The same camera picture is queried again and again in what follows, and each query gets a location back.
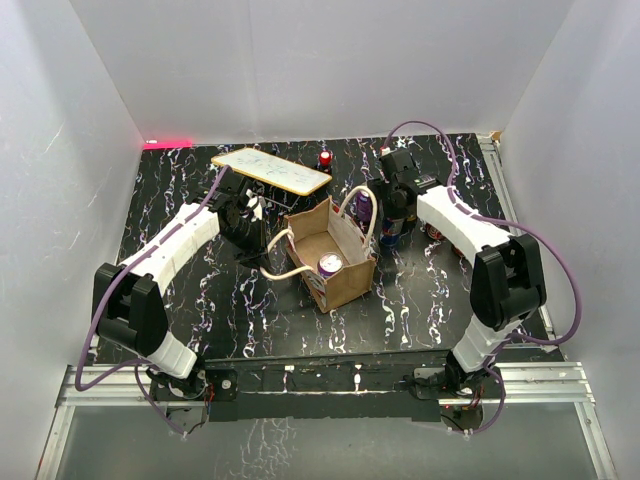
white board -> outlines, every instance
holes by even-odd
[[[219,155],[211,161],[216,165],[229,165],[235,172],[304,197],[332,178],[326,173],[254,148]]]

black marble table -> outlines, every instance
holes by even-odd
[[[451,135],[460,174],[462,198],[483,215],[503,217],[480,147],[473,134]],[[134,254],[175,215],[189,192],[210,185],[219,153],[251,146],[313,166],[326,147],[334,152],[333,180],[327,188],[295,202],[292,211],[271,203],[271,235],[285,226],[284,215],[307,210],[332,195],[340,202],[356,185],[379,169],[380,138],[202,146],[151,150],[142,154],[119,259]],[[411,150],[422,172],[444,182],[451,163],[438,136],[400,137],[395,146]],[[314,355],[383,350],[449,349],[471,318],[471,266],[451,250],[448,241],[430,240],[421,225],[405,233],[396,248],[375,253],[377,267],[371,292],[322,314],[299,277],[266,280],[237,265],[232,248],[218,237],[206,244],[169,285],[165,304],[171,330],[205,358]],[[294,268],[281,242],[271,252],[275,271]],[[539,316],[527,320],[528,333],[545,337]],[[97,363],[119,363],[132,354],[101,341]]]

white rope handle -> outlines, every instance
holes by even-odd
[[[338,211],[338,215],[340,216],[344,215],[344,210],[347,208],[349,201],[359,191],[368,193],[369,197],[371,198],[371,203],[373,203],[373,213],[371,214],[371,224],[369,225],[369,231],[367,231],[367,235],[364,238],[364,243],[362,244],[362,249],[366,250],[367,248],[369,248],[369,244],[371,243],[371,236],[373,235],[373,227],[375,227],[376,219],[378,218],[378,200],[376,199],[376,196],[373,194],[373,192],[369,190],[367,187],[365,187],[364,185],[358,185],[357,187],[354,187],[347,195],[347,198],[344,199],[344,201],[342,202],[342,205],[340,205],[340,210]]]
[[[273,250],[273,247],[275,247],[276,243],[278,243],[278,240],[280,240],[285,235],[287,235],[291,239],[291,243],[293,243],[293,230],[291,230],[290,228],[285,228],[284,230],[278,232],[277,235],[273,237],[273,239],[269,242],[269,245],[267,245],[267,254],[269,254],[269,252]],[[274,281],[285,280],[287,278],[298,275],[299,273],[306,272],[307,270],[313,270],[313,268],[311,268],[309,265],[304,265],[281,275],[272,275],[271,273],[267,272],[264,267],[260,267],[260,273],[262,273],[262,275],[264,275],[269,280]]]

white wall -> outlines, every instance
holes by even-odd
[[[32,478],[142,139],[67,0],[0,2],[0,477]]]
[[[510,192],[523,223],[568,257],[584,292],[575,340],[622,478],[638,478],[640,386],[640,4],[580,0],[546,53],[503,135]],[[549,279],[552,318],[566,330],[569,290]]]
[[[145,139],[217,143],[502,129],[572,0],[71,2]]]

red bottle cap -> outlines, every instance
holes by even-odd
[[[323,167],[327,167],[331,163],[332,158],[332,153],[325,150],[318,156],[318,161],[320,162],[320,165],[322,165]]]

